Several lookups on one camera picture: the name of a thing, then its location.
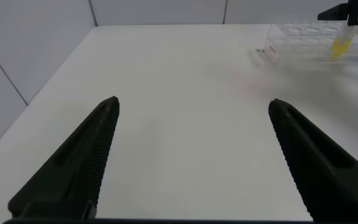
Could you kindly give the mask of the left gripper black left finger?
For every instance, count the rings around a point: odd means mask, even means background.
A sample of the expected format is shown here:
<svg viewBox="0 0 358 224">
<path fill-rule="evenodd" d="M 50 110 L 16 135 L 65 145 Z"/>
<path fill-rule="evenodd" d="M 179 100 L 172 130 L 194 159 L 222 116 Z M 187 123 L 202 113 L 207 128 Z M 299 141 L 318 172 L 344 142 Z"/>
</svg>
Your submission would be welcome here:
<svg viewBox="0 0 358 224">
<path fill-rule="evenodd" d="M 102 102 L 11 198 L 14 218 L 94 218 L 119 100 Z"/>
</svg>

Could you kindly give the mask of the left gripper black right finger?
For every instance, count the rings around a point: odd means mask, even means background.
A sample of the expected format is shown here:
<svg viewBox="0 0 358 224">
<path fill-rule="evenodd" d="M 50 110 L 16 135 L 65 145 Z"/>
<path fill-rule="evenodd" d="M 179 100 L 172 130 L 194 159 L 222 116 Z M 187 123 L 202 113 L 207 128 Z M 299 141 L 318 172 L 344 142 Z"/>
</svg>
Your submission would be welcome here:
<svg viewBox="0 0 358 224">
<path fill-rule="evenodd" d="M 287 166 L 315 223 L 358 223 L 358 161 L 291 104 L 269 103 Z"/>
</svg>

